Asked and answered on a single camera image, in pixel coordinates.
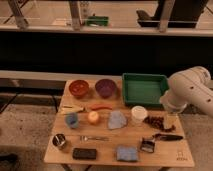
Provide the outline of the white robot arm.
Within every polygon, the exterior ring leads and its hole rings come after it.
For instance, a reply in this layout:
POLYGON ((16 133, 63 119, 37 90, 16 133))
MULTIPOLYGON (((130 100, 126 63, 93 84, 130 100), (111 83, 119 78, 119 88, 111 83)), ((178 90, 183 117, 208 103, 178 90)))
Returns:
POLYGON ((188 104, 213 117, 213 91, 207 87, 210 72, 201 66, 176 72, 168 78, 169 89, 160 97, 166 111, 163 127, 169 129, 188 104))

